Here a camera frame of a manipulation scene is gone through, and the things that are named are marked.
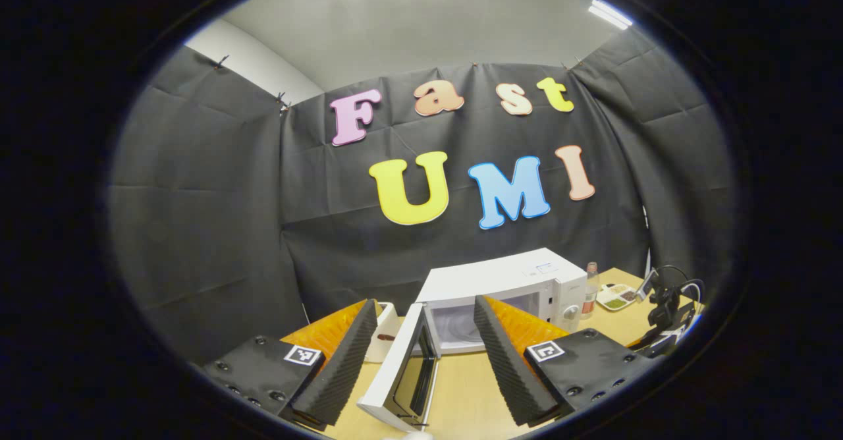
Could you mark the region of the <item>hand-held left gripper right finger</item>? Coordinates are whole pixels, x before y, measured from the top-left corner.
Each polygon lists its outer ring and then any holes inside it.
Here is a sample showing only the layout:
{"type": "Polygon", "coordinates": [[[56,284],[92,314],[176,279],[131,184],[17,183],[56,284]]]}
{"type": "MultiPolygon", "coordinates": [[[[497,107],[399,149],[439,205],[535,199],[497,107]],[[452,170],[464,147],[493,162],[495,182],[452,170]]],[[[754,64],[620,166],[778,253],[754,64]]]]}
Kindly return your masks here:
{"type": "Polygon", "coordinates": [[[486,295],[474,323],[506,406],[517,425],[586,410],[621,392],[655,361],[593,328],[572,334],[486,295]]]}

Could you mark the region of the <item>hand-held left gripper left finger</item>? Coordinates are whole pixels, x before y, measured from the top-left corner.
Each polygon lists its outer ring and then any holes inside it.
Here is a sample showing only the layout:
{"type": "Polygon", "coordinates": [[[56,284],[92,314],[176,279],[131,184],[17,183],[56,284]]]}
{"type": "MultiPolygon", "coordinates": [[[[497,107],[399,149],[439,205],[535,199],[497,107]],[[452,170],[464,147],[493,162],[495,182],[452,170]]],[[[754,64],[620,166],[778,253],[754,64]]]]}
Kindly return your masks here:
{"type": "Polygon", "coordinates": [[[364,299],[283,338],[256,335],[203,366],[213,382],[271,415],[304,427],[335,425],[377,328],[364,299]]]}

